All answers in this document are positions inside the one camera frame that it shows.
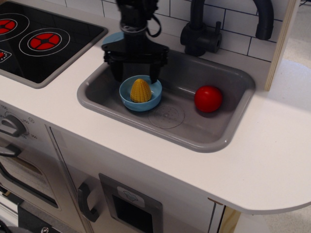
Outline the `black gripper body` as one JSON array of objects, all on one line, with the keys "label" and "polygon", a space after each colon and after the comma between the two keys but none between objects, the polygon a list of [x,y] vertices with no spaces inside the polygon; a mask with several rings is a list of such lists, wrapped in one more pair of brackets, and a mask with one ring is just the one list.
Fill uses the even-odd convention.
[{"label": "black gripper body", "polygon": [[102,45],[104,61],[111,65],[113,62],[123,64],[160,64],[168,62],[169,48],[150,40],[145,32],[124,33],[124,39]]}]

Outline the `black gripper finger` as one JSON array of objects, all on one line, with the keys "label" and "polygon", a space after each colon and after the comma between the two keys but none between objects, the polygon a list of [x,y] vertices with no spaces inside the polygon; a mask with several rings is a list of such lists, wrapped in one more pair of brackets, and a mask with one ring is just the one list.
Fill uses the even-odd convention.
[{"label": "black gripper finger", "polygon": [[150,69],[149,69],[149,75],[150,75],[150,80],[151,84],[154,84],[160,74],[161,66],[160,64],[151,64]]},{"label": "black gripper finger", "polygon": [[111,64],[111,71],[116,81],[121,82],[123,80],[123,63],[113,62]]}]

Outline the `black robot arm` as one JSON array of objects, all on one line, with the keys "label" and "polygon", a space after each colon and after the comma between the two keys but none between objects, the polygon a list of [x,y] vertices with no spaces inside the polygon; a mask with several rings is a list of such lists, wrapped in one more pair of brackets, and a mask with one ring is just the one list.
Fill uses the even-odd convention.
[{"label": "black robot arm", "polygon": [[102,45],[104,61],[110,65],[112,74],[117,81],[123,79],[123,64],[149,64],[151,83],[159,77],[161,68],[167,64],[169,48],[151,41],[148,37],[158,37],[151,34],[148,21],[159,20],[154,15],[158,9],[156,0],[118,0],[118,10],[121,13],[120,29],[123,32],[121,40]]}]

